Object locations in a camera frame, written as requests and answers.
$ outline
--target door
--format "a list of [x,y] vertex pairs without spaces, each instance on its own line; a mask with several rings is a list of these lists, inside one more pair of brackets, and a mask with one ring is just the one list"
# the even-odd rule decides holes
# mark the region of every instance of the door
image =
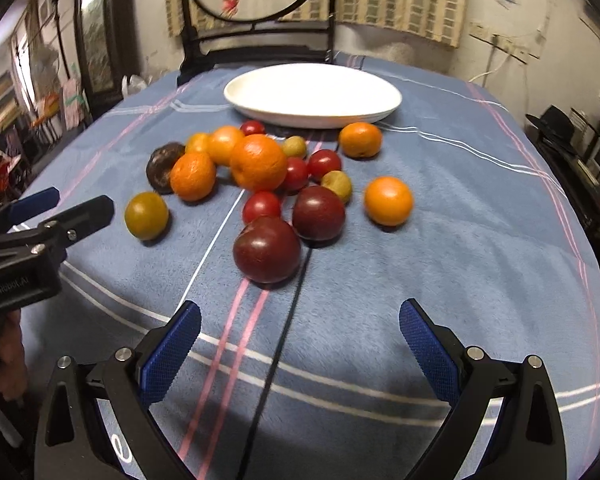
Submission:
[[122,78],[139,73],[134,0],[74,0],[82,86],[94,119],[122,101]]

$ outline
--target bolt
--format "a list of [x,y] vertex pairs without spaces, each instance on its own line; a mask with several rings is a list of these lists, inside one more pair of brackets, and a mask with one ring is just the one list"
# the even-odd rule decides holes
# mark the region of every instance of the bolt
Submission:
[[120,348],[116,351],[116,359],[124,362],[131,357],[131,350],[129,348]]
[[479,361],[484,357],[484,351],[477,346],[469,346],[469,348],[466,349],[466,354],[474,361]]
[[58,368],[62,368],[62,370],[68,368],[70,364],[71,358],[68,355],[63,355],[61,358],[58,359]]
[[532,368],[539,368],[542,366],[542,359],[537,355],[530,355],[526,360],[529,362]]

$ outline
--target blue gripper pad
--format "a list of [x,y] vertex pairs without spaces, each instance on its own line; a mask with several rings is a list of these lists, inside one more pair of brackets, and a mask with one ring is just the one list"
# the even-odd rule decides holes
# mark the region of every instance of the blue gripper pad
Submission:
[[139,370],[138,393],[140,402],[146,408],[164,399],[200,334],[201,322],[200,308],[192,301],[185,301],[167,326],[163,327],[167,332],[155,351],[142,359],[144,365]]
[[436,332],[440,329],[447,330],[458,343],[459,341],[448,328],[433,324],[415,300],[407,300],[402,304],[398,321],[400,332],[436,397],[453,407],[460,397],[458,366],[445,350]]
[[33,195],[26,196],[11,203],[9,222],[19,225],[24,221],[55,208],[60,201],[60,192],[55,187],[48,187]]

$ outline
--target white plate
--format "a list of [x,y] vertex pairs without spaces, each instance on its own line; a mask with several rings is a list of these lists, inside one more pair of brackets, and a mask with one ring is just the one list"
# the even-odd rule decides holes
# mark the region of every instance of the white plate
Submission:
[[393,112],[402,95],[384,79],[345,66],[291,63],[239,75],[224,97],[248,117],[293,128],[342,128],[374,123]]

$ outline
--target dark brown mushroom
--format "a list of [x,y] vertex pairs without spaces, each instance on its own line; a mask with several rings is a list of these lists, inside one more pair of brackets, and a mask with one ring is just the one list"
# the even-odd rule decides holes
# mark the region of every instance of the dark brown mushroom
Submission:
[[184,146],[179,142],[168,142],[157,148],[146,165],[149,184],[162,195],[173,193],[169,184],[169,174],[176,161],[184,155]]

